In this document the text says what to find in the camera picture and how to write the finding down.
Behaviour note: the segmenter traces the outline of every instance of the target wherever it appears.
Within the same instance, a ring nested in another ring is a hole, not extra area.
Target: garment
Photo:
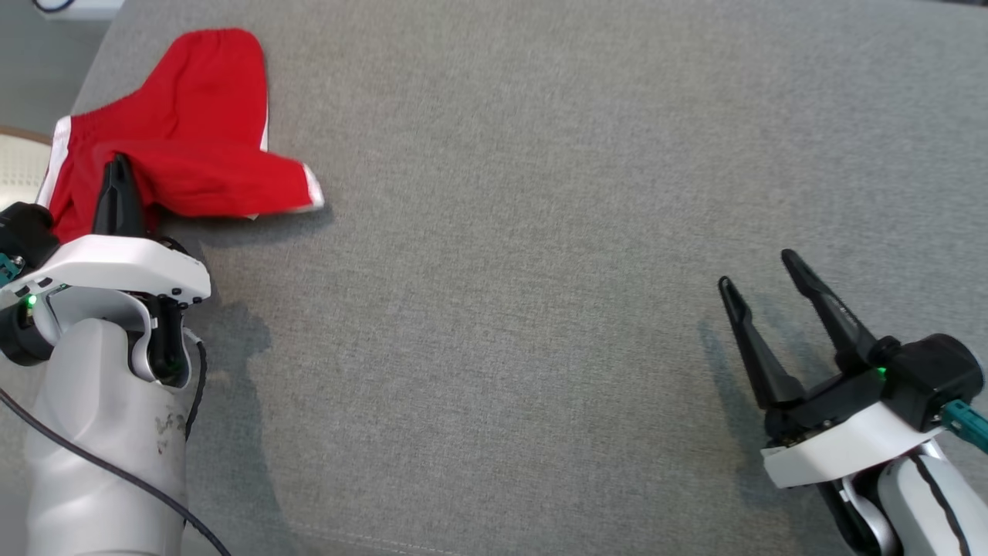
[[[188,217],[322,207],[308,166],[266,151],[267,124],[257,39],[238,29],[182,35],[139,89],[58,122],[39,203],[62,242],[89,233],[104,166],[121,152],[152,230],[156,205]]]

